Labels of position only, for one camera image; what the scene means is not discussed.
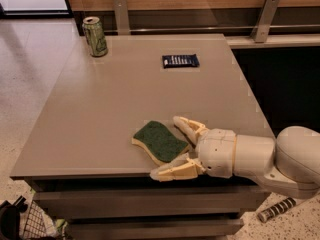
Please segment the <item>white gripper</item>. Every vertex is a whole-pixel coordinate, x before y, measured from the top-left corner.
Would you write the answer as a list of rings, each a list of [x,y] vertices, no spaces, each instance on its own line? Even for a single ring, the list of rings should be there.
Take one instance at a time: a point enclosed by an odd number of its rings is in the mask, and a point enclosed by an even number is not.
[[[196,146],[198,159],[188,153],[150,172],[159,182],[189,180],[206,173],[211,177],[230,178],[236,134],[232,130],[212,129],[205,124],[181,116],[173,117],[174,125]]]

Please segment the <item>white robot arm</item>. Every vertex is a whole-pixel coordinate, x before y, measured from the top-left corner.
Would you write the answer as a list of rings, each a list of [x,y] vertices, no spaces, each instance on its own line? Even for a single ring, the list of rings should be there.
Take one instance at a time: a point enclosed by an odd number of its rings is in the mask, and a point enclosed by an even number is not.
[[[309,199],[319,193],[320,134],[311,129],[287,127],[273,139],[209,129],[179,116],[174,124],[195,145],[196,156],[185,153],[152,170],[154,180],[187,180],[204,174],[226,179],[238,176],[292,198]]]

